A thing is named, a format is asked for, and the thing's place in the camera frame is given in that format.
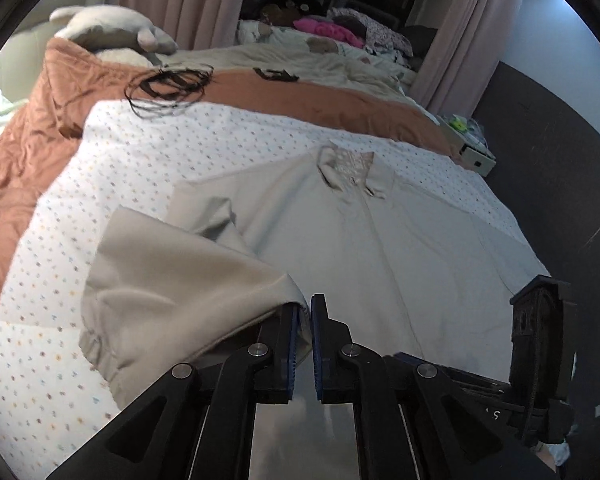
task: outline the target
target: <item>green object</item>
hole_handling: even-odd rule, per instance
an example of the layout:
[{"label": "green object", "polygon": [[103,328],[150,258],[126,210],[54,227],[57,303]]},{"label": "green object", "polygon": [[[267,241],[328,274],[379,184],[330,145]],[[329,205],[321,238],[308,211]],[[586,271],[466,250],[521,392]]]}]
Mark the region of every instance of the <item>green object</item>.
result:
[{"label": "green object", "polygon": [[447,124],[451,126],[454,130],[462,134],[464,134],[469,129],[466,124],[466,119],[457,115],[454,115],[453,118],[449,120]]}]

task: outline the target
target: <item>beige plush toy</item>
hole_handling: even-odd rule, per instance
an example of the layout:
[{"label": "beige plush toy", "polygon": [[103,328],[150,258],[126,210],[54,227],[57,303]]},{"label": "beige plush toy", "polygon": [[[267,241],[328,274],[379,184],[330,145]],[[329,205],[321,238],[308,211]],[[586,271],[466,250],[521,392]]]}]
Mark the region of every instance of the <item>beige plush toy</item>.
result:
[{"label": "beige plush toy", "polygon": [[137,52],[171,55],[178,45],[151,20],[126,7],[99,5],[61,7],[49,17],[65,25],[56,38],[73,41],[90,52],[108,48],[131,48]]}]

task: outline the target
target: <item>orange blanket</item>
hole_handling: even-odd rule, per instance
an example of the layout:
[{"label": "orange blanket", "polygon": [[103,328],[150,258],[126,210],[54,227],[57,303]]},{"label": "orange blanket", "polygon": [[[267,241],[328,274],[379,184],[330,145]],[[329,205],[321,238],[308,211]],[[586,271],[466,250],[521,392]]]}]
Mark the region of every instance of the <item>orange blanket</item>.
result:
[{"label": "orange blanket", "polygon": [[[78,149],[91,107],[123,99],[126,85],[142,72],[101,62],[67,40],[49,41],[29,103],[0,136],[0,292],[38,198]],[[148,98],[141,91],[134,96]],[[226,70],[214,73],[202,100],[410,142],[452,156],[443,134],[419,110],[353,90],[266,81],[252,70]]]}]

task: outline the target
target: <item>black cable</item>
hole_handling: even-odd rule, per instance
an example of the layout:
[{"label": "black cable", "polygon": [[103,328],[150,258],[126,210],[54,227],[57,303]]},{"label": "black cable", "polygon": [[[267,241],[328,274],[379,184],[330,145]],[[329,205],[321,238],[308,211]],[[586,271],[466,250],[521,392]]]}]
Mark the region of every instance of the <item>black cable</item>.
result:
[{"label": "black cable", "polygon": [[526,446],[526,436],[529,431],[529,427],[531,425],[531,417],[534,413],[534,408],[536,406],[536,397],[538,396],[538,385],[540,382],[540,353],[541,353],[541,344],[539,334],[541,331],[542,319],[540,312],[540,300],[545,299],[547,302],[550,302],[552,299],[549,295],[544,292],[536,293],[536,326],[534,328],[534,362],[533,362],[533,380],[531,383],[531,391],[528,394],[528,399],[525,406],[525,423],[522,426],[522,430],[520,430],[520,441],[522,444]]},{"label": "black cable", "polygon": [[[212,66],[209,70],[165,68],[160,68],[158,72],[150,70],[138,74],[126,85],[125,98],[136,116],[145,119],[173,115],[197,103],[204,97],[205,86],[211,82],[214,73]],[[158,89],[165,86],[173,91]],[[138,89],[155,100],[134,98]],[[185,101],[193,93],[197,93],[198,97],[192,101]]]},{"label": "black cable", "polygon": [[290,74],[286,70],[269,70],[254,68],[256,74],[267,81],[282,81],[285,83],[295,83],[300,79],[297,75]]}]

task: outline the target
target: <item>pink pillow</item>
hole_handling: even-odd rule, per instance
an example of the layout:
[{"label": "pink pillow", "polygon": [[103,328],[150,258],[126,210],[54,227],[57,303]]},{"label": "pink pillow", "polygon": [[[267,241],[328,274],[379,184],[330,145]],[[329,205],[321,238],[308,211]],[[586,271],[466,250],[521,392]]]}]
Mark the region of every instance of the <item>pink pillow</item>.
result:
[{"label": "pink pillow", "polygon": [[357,38],[348,28],[341,27],[335,23],[317,22],[310,18],[302,18],[294,21],[294,27],[301,32],[342,41],[357,48],[365,46],[365,42]]}]

